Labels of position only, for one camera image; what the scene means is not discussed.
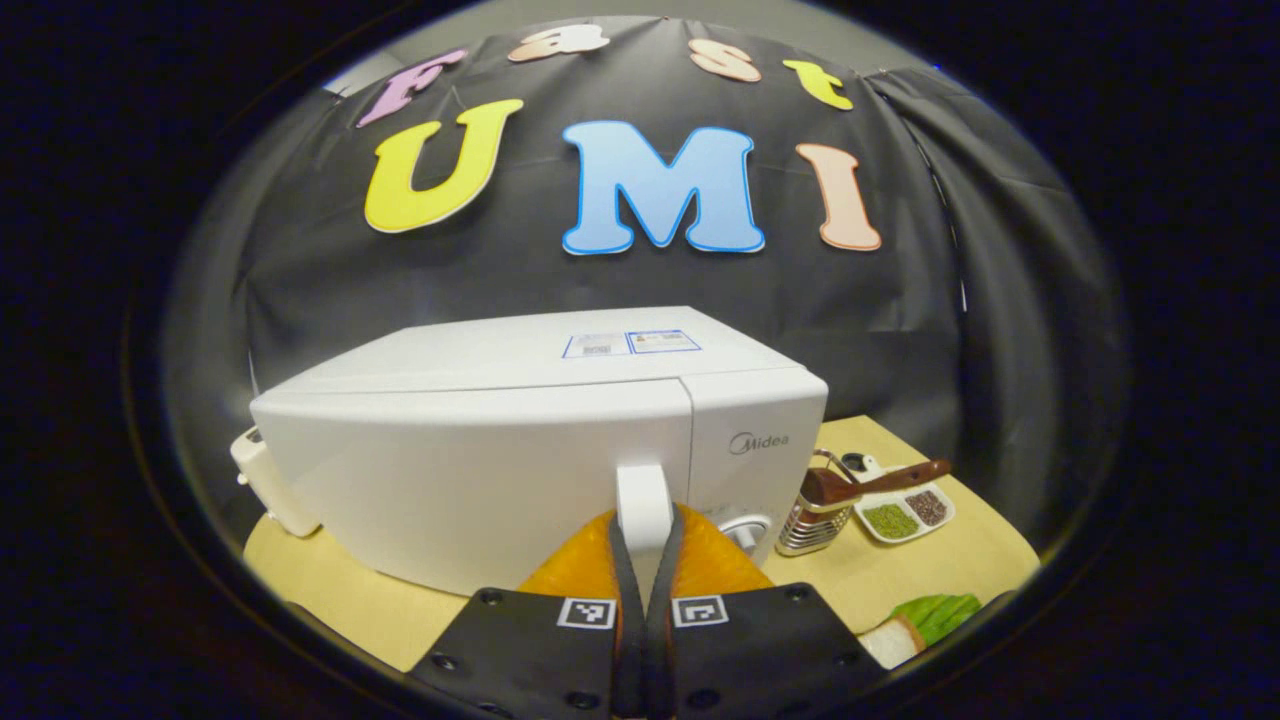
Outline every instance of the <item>green grains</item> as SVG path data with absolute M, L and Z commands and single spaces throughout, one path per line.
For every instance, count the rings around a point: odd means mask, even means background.
M 872 524 L 872 528 L 876 528 L 877 533 L 890 539 L 905 538 L 920 529 L 920 524 L 897 505 L 872 507 L 864 510 L 863 516 Z

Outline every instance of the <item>label sticker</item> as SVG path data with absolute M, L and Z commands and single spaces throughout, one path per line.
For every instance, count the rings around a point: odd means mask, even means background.
M 724 598 L 718 594 L 673 597 L 671 600 L 671 615 L 677 628 L 728 623 L 728 612 L 724 611 Z
M 627 333 L 627 343 L 636 354 L 689 352 L 701 350 L 684 331 L 645 331 Z
M 613 615 L 617 605 L 612 600 L 586 600 L 581 597 L 566 597 L 561 607 L 561 628 L 582 628 L 585 630 L 608 630 L 613 626 Z
M 602 357 L 607 355 L 631 355 L 627 337 L 623 333 L 576 334 L 568 338 L 561 357 Z

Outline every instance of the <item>tan tabletop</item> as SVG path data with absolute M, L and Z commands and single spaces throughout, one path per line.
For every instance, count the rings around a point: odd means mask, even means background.
M 837 456 L 873 455 L 882 466 L 927 460 L 867 416 L 824 423 L 818 447 Z M 915 597 L 972 592 L 987 603 L 1027 582 L 1039 568 L 1030 544 L 951 475 L 937 483 L 956 515 L 927 536 L 883 544 L 851 519 L 831 547 L 800 557 L 774 552 L 762 569 L 777 584 L 813 584 L 855 633 Z M 365 568 L 324 528 L 297 538 L 265 515 L 244 546 L 244 560 L 283 600 L 401 671 L 421 660 L 467 601 Z

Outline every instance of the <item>black fabric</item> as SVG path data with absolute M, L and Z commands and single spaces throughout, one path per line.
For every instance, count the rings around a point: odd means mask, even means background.
M 175 418 L 187 419 L 175 429 L 197 448 L 192 469 L 215 502 L 244 492 L 225 455 L 251 423 L 247 355 L 266 389 L 411 325 L 691 305 L 822 377 L 831 388 L 827 419 L 868 414 L 924 454 L 954 460 L 965 482 L 1043 548 L 1083 496 L 1084 475 L 1101 466 L 1070 456 L 1102 452 L 1110 425 L 1094 415 L 1115 410 L 1119 387 L 1110 278 L 1043 160 L 941 74 L 859 78 L 803 50 L 698 22 L 590 18 L 608 46 L 506 59 L 522 37 L 570 22 L 467 46 L 468 56 L 407 108 L 364 128 L 355 124 L 381 83 L 311 109 L 287 159 L 265 163 L 251 178 L 257 187 L 230 188 L 212 206 L 251 223 L 223 224 L 211 208 L 192 241 L 205 260 L 179 277 L 195 288 L 172 313 L 182 325 L 198 309 L 200 327 L 177 333 L 165 351 L 169 400 Z M 689 59 L 694 37 L 741 47 L 763 79 L 739 83 L 698 68 Z M 841 113 L 808 95 L 783 59 L 820 64 L 844 82 L 840 92 L 854 109 Z M 508 118 L 493 177 L 470 205 L 401 234 L 370 228 L 364 200 L 381 141 L 439 120 L 413 178 L 415 187 L 431 187 L 457 160 L 457 114 L 506 99 L 525 108 Z M 622 202 L 622 222 L 636 229 L 631 250 L 566 254 L 561 237 L 577 219 L 580 159 L 561 132 L 602 119 L 632 123 L 667 161 L 699 127 L 750 136 L 753 215 L 765 247 L 741 256 L 692 249 L 684 240 L 696 214 L 690 208 L 676 240 L 657 249 Z M 858 158 L 881 249 L 822 242 L 826 211 L 813 168 L 795 151 L 800 142 Z M 997 177 L 1027 179 L 992 182 Z M 197 356 L 227 372 L 196 378 Z M 200 392 L 186 392 L 193 383 Z

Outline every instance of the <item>white divided dish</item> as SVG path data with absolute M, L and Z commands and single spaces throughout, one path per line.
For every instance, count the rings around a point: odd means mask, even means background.
M 876 478 L 886 473 L 892 473 L 893 470 L 900 470 L 902 468 L 906 468 L 906 465 L 881 468 L 879 464 L 876 462 L 876 459 L 872 457 L 870 455 L 863 456 L 863 464 L 867 466 L 867 471 L 854 473 L 854 478 L 858 479 L 858 482 L 860 483 L 867 483 L 874 480 Z M 911 506 L 908 505 L 906 502 L 906 498 L 914 497 L 925 491 L 932 492 L 933 497 L 937 497 L 938 502 L 941 502 L 942 506 L 946 507 L 946 514 L 942 516 L 942 520 L 936 525 L 927 524 L 924 519 L 920 518 L 920 515 L 915 510 L 913 510 Z M 900 510 L 902 510 L 902 512 L 906 514 L 908 518 L 910 518 L 919 525 L 919 529 L 901 538 L 888 538 L 882 536 L 874 527 L 872 527 L 870 521 L 867 519 L 864 512 L 884 505 L 896 505 Z M 852 512 L 854 515 L 858 516 L 858 520 L 863 524 L 864 528 L 867 528 L 867 532 L 870 533 L 873 538 L 883 543 L 897 544 L 913 541 L 920 536 L 927 536 L 933 530 L 941 528 L 942 525 L 946 525 L 947 523 L 951 521 L 952 518 L 956 516 L 956 506 L 954 502 L 951 502 L 951 498 L 947 497 L 945 492 L 942 492 L 942 488 L 940 488 L 936 482 L 928 482 L 924 483 L 923 486 L 916 486 L 914 488 L 906 488 L 902 491 L 877 492 L 872 495 L 865 495 L 852 505 Z

